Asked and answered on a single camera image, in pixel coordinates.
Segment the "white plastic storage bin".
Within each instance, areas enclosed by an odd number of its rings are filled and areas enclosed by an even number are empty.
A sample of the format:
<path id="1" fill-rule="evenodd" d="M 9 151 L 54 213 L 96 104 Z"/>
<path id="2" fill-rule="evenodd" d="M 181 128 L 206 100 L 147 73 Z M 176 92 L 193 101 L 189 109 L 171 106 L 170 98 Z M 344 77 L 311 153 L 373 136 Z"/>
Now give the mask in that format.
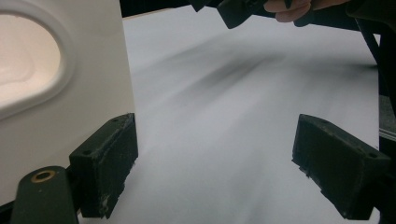
<path id="1" fill-rule="evenodd" d="M 0 0 L 0 205 L 132 112 L 120 0 Z"/>

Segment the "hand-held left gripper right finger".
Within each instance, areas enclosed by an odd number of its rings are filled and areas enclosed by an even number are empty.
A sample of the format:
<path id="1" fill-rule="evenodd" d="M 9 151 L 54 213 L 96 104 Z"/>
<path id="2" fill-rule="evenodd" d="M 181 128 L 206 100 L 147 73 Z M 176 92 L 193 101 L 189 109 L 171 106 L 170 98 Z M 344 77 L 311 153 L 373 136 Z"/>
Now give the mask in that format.
<path id="1" fill-rule="evenodd" d="M 292 161 L 320 188 L 340 215 L 391 219 L 391 157 L 331 122 L 300 115 Z"/>

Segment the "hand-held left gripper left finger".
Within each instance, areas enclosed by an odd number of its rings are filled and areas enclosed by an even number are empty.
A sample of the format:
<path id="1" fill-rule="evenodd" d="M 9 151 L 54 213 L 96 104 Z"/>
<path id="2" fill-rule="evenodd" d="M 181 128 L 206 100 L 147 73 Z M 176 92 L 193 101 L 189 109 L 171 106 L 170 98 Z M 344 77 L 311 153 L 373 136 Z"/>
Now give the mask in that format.
<path id="1" fill-rule="evenodd" d="M 83 217 L 110 218 L 137 158 L 134 113 L 110 119 L 69 155 Z"/>

